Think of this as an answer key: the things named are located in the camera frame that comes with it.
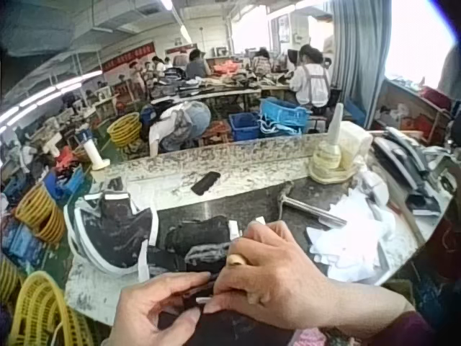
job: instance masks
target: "work table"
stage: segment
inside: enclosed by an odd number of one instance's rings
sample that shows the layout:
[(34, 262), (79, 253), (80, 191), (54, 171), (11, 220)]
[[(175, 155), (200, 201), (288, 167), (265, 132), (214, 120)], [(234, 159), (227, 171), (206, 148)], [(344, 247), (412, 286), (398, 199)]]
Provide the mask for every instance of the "work table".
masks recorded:
[[(156, 158), (143, 158), (116, 164), (97, 173), (95, 177), (97, 179), (119, 175), (124, 177), (136, 203), (155, 206), (160, 228), (167, 226), (173, 208), (176, 208), (176, 214), (180, 210), (186, 213), (187, 210), (191, 216), (210, 218), (216, 216), (214, 213), (217, 210), (225, 210), (223, 207), (225, 206), (229, 210), (233, 208), (233, 215), (241, 218), (237, 220), (239, 228), (245, 229), (245, 223), (248, 221), (246, 219), (253, 217), (252, 213), (260, 216), (256, 213), (266, 211), (268, 213), (265, 215), (266, 222), (277, 219), (273, 216), (273, 203), (276, 202), (277, 194), (275, 185), (288, 180), (297, 181), (297, 184), (302, 185), (302, 188), (294, 192), (298, 194), (296, 198), (304, 199), (305, 202), (319, 208), (328, 209), (329, 204), (336, 203), (346, 193), (350, 182), (320, 185), (310, 178), (306, 179), (309, 157), (313, 155), (317, 143), (324, 138), (324, 134), (304, 135), (194, 148), (162, 154)], [(220, 172), (221, 178), (203, 196), (194, 194), (190, 187), (209, 171)], [(267, 200), (273, 201), (266, 209), (261, 209), (261, 206), (258, 209), (254, 206), (258, 200), (264, 198), (264, 191), (261, 189), (266, 189)], [(243, 199), (239, 200), (238, 196), (245, 193), (248, 195), (242, 195)], [(451, 196), (445, 192), (437, 195), (442, 215), (450, 198)], [(241, 204), (240, 208), (248, 210), (253, 208), (252, 212), (238, 213), (239, 204)], [(432, 235), (440, 218), (417, 219), (416, 222), (425, 240)], [(287, 219), (289, 226), (293, 220), (293, 218)], [(375, 283), (378, 285), (390, 278), (418, 250), (416, 240), (405, 221), (397, 215), (396, 221), (397, 227), (393, 236), (381, 241), (388, 270)], [(302, 243), (300, 244), (302, 247), (306, 247), (307, 240), (305, 244), (302, 242), (302, 235), (305, 232), (302, 227), (300, 229), (301, 233), (298, 232), (295, 237), (299, 243)], [(118, 278), (104, 274), (95, 267), (74, 258), (66, 283), (66, 303), (92, 319), (112, 325), (120, 290), (137, 281), (137, 273)]]

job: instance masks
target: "white fabric scrap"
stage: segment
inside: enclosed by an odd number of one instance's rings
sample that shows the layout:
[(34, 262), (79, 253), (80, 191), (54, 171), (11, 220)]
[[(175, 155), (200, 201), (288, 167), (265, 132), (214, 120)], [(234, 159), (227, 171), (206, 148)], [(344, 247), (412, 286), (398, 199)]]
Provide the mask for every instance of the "white fabric scrap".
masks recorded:
[(375, 220), (366, 195), (352, 189), (329, 212), (346, 220), (347, 225), (329, 231), (307, 227), (314, 261), (329, 265), (328, 277), (334, 280), (355, 282), (374, 276), (375, 268), (380, 266), (378, 242), (389, 230), (393, 231), (395, 220)]

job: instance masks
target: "metal tool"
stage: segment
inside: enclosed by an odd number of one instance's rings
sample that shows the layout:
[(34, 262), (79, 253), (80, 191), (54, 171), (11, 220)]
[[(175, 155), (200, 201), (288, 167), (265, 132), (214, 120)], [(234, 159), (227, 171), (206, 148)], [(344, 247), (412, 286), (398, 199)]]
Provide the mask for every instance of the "metal tool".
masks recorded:
[(321, 218), (324, 218), (327, 221), (330, 221), (337, 226), (345, 226), (347, 225), (347, 221), (339, 218), (328, 211), (325, 211), (323, 209), (313, 207), (312, 205), (308, 205), (306, 203), (300, 202), (299, 200), (294, 200), (293, 198), (288, 197), (287, 195), (291, 192), (295, 185), (293, 182), (288, 182), (282, 189), (282, 191), (279, 194), (278, 201), (279, 201), (279, 220), (282, 220), (282, 211), (283, 211), (283, 205), (288, 205), (292, 208), (296, 208), (301, 211), (305, 211), (306, 213), (313, 214), (315, 216), (319, 216)]

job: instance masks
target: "yellow basket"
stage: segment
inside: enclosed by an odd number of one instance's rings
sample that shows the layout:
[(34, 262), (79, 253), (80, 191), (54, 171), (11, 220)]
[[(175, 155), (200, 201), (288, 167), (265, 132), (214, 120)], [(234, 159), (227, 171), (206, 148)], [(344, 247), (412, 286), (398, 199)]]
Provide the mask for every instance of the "yellow basket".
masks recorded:
[(14, 216), (29, 226), (37, 238), (47, 243), (56, 244), (64, 235), (63, 212), (42, 182), (35, 185), (22, 198)]
[(107, 133), (114, 144), (120, 148), (139, 139), (141, 123), (139, 113), (133, 112), (122, 116), (107, 128)]
[(59, 326), (65, 346), (93, 345), (85, 318), (66, 306), (46, 272), (34, 272), (19, 292), (9, 345), (49, 345)]
[(22, 276), (19, 270), (2, 254), (0, 257), (0, 302), (6, 303), (9, 301), (21, 281)]

